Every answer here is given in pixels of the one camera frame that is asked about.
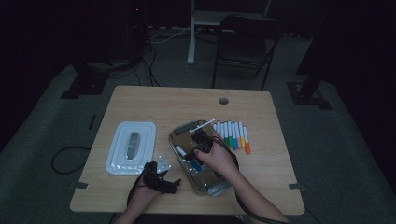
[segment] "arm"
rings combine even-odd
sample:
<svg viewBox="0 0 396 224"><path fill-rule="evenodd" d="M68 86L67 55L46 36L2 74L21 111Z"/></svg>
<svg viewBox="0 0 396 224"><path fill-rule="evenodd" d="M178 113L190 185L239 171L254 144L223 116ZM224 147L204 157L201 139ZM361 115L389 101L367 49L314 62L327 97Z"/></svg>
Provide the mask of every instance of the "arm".
<svg viewBox="0 0 396 224"><path fill-rule="evenodd" d="M140 178L137 186L144 186L143 178ZM114 224L132 224L134 221L143 213L143 211L149 206L149 204L161 193L150 189L147 186L137 187L134 190L131 201L129 201L128 207L120 215L120 217L114 222Z"/></svg>
<svg viewBox="0 0 396 224"><path fill-rule="evenodd" d="M230 182L236 194L249 211L261 217L288 222L286 217L239 172L226 149L213 142L209 153L205 154L199 150L194 152L198 159L212 167L213 170L223 175Z"/></svg>

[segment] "white plastic tray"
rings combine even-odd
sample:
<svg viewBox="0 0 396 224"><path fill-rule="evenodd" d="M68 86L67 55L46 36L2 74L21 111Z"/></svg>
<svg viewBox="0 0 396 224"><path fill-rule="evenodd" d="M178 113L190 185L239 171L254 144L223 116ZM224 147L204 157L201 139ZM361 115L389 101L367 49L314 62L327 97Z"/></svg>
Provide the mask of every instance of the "white plastic tray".
<svg viewBox="0 0 396 224"><path fill-rule="evenodd" d="M153 122L124 121L117 127L108 153L106 169L112 175L140 175L146 162L152 161L157 128ZM140 134L139 147L133 160L127 160L131 133Z"/></svg>

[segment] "tabletop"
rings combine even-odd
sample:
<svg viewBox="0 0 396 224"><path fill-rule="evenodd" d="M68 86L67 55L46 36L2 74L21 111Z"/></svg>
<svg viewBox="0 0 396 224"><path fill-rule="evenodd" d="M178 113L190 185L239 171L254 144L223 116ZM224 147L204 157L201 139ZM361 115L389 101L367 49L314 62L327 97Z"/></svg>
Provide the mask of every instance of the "tabletop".
<svg viewBox="0 0 396 224"><path fill-rule="evenodd" d="M219 98L227 98L222 105ZM169 133L180 124L192 120L216 118L242 121L247 126L251 153L237 149L241 173L285 215L300 215L304 203L298 189L289 152L268 91L192 89L166 87L117 87L92 145L79 182L88 185L76 188L70 203L73 211L122 212L136 175L111 175L106 159L118 125L124 121L149 121L156 125L153 159L162 156L172 165L165 180L181 178L176 194L160 195L146 210L157 214L244 214L233 189L219 196L196 195L182 171L169 142Z"/></svg>

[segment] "dark background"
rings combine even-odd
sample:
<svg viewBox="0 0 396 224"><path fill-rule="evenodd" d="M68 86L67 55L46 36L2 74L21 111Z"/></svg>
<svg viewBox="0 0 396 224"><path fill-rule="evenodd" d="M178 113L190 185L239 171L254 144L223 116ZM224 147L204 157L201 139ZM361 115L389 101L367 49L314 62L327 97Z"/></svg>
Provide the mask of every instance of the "dark background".
<svg viewBox="0 0 396 224"><path fill-rule="evenodd" d="M103 63L131 56L123 54L117 43L135 41L125 37L125 26L144 20L153 27L190 26L189 0L149 0L147 17L133 11L141 5L140 0L1 3L1 149L52 78L76 55ZM261 0L248 4L197 0L196 9L261 12L261 6ZM395 191L395 3L275 0L268 16L285 22L287 35L314 37L298 74L318 77L337 88Z"/></svg>

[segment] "gray floor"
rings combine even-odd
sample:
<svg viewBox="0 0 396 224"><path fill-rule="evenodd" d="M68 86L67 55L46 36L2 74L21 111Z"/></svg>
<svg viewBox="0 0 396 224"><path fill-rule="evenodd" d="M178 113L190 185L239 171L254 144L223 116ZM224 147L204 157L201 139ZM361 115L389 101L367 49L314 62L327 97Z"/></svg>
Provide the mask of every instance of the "gray floor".
<svg viewBox="0 0 396 224"><path fill-rule="evenodd" d="M213 36L201 34L202 38ZM297 180L309 212L290 217L294 223L396 223L396 198L381 175L359 130L334 86L320 90L333 110L295 105L286 81L304 81L296 69L309 40L285 37L274 58L265 89L272 93ZM189 39L172 38L154 44L157 58L152 72L162 86L210 88L215 45L197 41L196 62L187 65ZM146 51L150 63L153 53ZM258 89L262 74L223 68L217 88ZM0 223L108 223L112 214L75 213L69 209L71 187L81 171L57 175L51 158L62 147L91 147L111 92L118 85L148 85L141 64L135 71L111 74L100 96L62 100L75 72L65 68L55 77L30 117L0 155ZM90 129L92 116L97 120ZM65 152L60 169L76 167L88 152Z"/></svg>

